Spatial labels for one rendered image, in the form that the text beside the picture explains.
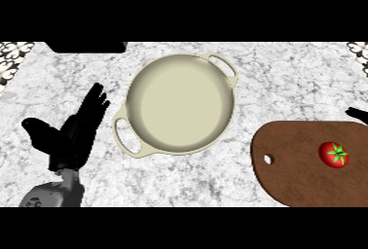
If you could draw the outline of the red tomato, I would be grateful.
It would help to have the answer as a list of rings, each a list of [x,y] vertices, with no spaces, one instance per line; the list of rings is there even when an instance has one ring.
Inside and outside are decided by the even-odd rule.
[[[337,142],[326,142],[320,146],[320,159],[332,168],[343,168],[348,166],[349,153],[342,144]]]

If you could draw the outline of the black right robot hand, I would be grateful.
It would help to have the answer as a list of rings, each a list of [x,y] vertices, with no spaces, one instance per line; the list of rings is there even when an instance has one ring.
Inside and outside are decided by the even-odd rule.
[[[346,114],[368,125],[368,112],[354,107],[346,109]]]

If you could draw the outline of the black appliance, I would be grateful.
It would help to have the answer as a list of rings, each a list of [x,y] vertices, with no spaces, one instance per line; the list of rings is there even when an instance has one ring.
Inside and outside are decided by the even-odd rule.
[[[128,42],[48,42],[55,53],[123,53]]]

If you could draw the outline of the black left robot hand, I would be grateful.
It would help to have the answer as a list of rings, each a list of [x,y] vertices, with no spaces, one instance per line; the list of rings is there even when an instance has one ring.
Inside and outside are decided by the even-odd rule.
[[[57,129],[37,118],[26,118],[23,127],[27,130],[32,146],[49,155],[49,170],[79,170],[89,159],[97,130],[110,106],[104,86],[97,83],[85,97],[79,111],[69,117]]]

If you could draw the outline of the cream two-handled pot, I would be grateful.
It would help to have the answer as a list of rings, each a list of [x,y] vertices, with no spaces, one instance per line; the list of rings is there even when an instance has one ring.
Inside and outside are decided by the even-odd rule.
[[[136,74],[116,121],[126,121],[141,142],[128,152],[188,155],[207,149],[224,134],[236,109],[238,76],[210,61],[216,53],[170,54]]]

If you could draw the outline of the brown wooden cutting board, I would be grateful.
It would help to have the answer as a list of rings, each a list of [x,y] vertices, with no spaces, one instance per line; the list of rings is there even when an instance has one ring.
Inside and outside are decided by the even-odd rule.
[[[333,168],[320,146],[348,150],[348,166]],[[368,126],[355,122],[264,124],[252,140],[253,170],[272,198],[289,206],[368,206]]]

